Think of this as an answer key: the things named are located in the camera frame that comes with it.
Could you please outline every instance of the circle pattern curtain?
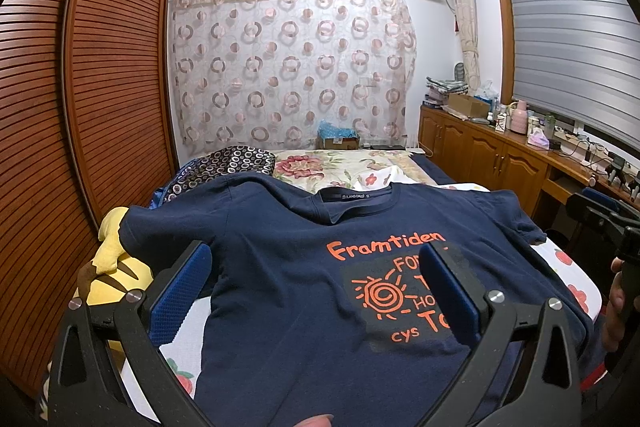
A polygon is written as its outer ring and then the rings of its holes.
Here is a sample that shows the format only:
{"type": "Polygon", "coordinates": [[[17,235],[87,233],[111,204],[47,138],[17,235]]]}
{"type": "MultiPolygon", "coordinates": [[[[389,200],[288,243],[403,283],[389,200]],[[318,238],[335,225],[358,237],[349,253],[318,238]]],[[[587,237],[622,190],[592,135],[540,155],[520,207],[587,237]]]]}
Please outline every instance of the circle pattern curtain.
{"type": "Polygon", "coordinates": [[[176,114],[191,155],[314,148],[322,119],[406,137],[416,56],[404,0],[172,0],[176,114]]]}

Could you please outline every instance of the roller blind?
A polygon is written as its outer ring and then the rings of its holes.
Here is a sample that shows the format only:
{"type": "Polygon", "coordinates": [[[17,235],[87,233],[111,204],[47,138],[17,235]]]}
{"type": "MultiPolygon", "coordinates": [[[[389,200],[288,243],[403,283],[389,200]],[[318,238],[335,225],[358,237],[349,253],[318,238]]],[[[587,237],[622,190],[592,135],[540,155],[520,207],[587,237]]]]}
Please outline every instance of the roller blind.
{"type": "Polygon", "coordinates": [[[640,25],[626,0],[511,0],[513,96],[640,149],[640,25]]]}

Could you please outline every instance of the black printed patch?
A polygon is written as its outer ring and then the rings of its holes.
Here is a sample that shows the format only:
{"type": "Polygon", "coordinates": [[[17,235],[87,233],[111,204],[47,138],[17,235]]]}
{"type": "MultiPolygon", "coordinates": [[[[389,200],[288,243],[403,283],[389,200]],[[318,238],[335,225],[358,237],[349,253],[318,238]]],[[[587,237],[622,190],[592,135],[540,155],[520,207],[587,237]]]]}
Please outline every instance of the black printed patch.
{"type": "Polygon", "coordinates": [[[444,340],[446,318],[420,274],[418,249],[344,266],[344,289],[367,325],[374,351],[444,340]]]}

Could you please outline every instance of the louvered wardrobe door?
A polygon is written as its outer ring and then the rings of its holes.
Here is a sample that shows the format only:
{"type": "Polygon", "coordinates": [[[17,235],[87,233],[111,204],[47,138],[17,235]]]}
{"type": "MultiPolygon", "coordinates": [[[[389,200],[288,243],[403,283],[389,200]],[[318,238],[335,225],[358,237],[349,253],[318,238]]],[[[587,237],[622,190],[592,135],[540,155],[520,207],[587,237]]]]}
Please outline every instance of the louvered wardrobe door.
{"type": "Polygon", "coordinates": [[[166,110],[167,0],[71,0],[64,83],[72,147],[98,222],[147,204],[176,158],[166,110]]]}
{"type": "Polygon", "coordinates": [[[65,1],[0,6],[0,369],[32,396],[78,267],[98,244],[66,142],[65,1]]]}

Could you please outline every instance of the pink thermos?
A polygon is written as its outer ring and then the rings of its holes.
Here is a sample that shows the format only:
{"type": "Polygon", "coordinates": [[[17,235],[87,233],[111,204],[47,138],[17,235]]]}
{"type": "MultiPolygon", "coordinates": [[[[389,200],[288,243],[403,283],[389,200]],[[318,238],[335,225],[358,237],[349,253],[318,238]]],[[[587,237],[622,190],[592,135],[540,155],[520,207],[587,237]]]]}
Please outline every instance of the pink thermos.
{"type": "Polygon", "coordinates": [[[519,134],[527,134],[528,118],[527,102],[518,100],[518,105],[511,115],[511,130],[519,134]]]}

